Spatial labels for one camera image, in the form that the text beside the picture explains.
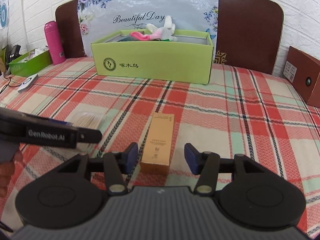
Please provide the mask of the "person left hand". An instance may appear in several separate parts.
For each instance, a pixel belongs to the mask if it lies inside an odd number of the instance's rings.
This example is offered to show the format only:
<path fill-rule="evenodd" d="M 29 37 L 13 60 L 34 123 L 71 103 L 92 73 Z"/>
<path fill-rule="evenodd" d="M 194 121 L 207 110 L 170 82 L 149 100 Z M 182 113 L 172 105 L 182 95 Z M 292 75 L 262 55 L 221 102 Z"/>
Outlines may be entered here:
<path fill-rule="evenodd" d="M 8 186 L 10 184 L 11 178 L 15 173 L 15 163 L 21 162 L 23 160 L 23 155 L 20 150 L 14 155 L 14 158 L 10 162 L 1 163 L 0 166 L 0 196 L 4 198 L 7 195 Z"/>

